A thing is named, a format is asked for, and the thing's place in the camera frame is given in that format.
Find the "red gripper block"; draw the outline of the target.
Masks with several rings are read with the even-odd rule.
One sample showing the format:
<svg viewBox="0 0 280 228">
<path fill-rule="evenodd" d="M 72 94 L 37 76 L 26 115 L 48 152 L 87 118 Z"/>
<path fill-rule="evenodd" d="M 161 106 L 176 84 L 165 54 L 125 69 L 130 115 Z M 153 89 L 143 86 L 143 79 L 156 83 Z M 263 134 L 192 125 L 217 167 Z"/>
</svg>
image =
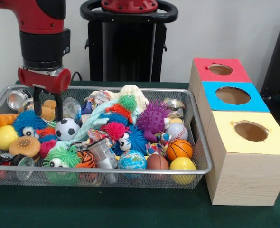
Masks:
<svg viewBox="0 0 280 228">
<path fill-rule="evenodd" d="M 49 72 L 48 75 L 43 71 L 35 72 L 19 67 L 18 78 L 25 86 L 34 88 L 33 103 L 36 115 L 41 116 L 42 114 L 40 93 L 43 88 L 54 94 L 56 101 L 55 120 L 59 122 L 63 119 L 63 103 L 60 93 L 68 89 L 71 80 L 71 73 L 68 69 L 59 68 Z"/>
</svg>

